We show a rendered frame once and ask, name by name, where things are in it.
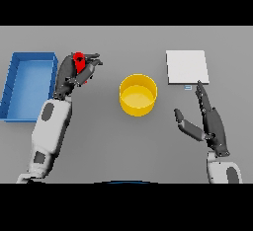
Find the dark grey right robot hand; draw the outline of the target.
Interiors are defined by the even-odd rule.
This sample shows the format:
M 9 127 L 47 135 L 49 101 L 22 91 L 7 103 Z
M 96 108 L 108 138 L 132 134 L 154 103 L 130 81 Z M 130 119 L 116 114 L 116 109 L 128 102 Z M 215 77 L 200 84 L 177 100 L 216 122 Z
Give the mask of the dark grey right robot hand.
M 196 87 L 196 96 L 199 101 L 200 111 L 203 118 L 203 127 L 198 127 L 186 120 L 179 109 L 174 110 L 178 128 L 186 135 L 197 141 L 205 141 L 217 157 L 230 155 L 224 125 L 215 107 L 211 106 L 208 93 L 201 81 Z

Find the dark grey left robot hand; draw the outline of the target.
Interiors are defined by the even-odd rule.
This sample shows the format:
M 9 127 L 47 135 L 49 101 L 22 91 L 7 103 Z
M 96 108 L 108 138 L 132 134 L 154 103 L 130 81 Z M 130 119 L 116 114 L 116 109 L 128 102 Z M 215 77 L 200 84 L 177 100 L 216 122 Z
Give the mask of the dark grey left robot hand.
M 73 60 L 74 53 L 67 55 L 59 67 L 53 92 L 53 97 L 56 100 L 63 101 L 71 95 L 75 87 L 86 84 L 93 77 L 95 67 L 103 64 L 98 53 L 87 54 L 82 52 L 85 55 L 85 68 L 79 74 L 76 74 Z

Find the red beaker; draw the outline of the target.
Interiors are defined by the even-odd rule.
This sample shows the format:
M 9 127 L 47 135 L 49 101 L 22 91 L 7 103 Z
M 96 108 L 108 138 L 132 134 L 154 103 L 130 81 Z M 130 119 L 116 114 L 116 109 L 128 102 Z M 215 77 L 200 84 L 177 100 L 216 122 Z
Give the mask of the red beaker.
M 73 54 L 73 60 L 75 63 L 76 74 L 79 74 L 85 68 L 85 55 L 80 51 L 76 51 Z

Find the pale square measuring scale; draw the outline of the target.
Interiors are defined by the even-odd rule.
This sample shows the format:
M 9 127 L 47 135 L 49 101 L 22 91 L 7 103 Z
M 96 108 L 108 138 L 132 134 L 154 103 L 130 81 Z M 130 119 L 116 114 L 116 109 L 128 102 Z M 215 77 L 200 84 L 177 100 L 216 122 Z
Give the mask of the pale square measuring scale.
M 203 50 L 167 50 L 167 77 L 169 85 L 196 85 L 210 83 L 206 55 Z

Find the yellow bowl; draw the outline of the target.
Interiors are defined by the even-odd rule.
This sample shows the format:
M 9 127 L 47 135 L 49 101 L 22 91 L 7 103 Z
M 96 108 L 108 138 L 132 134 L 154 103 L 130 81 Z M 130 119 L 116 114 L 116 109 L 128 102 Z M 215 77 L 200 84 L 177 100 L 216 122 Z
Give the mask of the yellow bowl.
M 149 114 L 158 97 L 158 88 L 152 78 L 135 73 L 128 75 L 119 86 L 119 103 L 123 111 L 135 117 Z

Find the blue tray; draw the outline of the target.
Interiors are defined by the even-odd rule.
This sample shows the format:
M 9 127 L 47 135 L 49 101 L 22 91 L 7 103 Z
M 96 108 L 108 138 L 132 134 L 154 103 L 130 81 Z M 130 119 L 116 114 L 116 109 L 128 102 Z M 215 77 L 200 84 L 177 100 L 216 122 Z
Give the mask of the blue tray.
M 13 52 L 0 100 L 0 120 L 36 122 L 43 103 L 52 97 L 57 63 L 51 51 Z

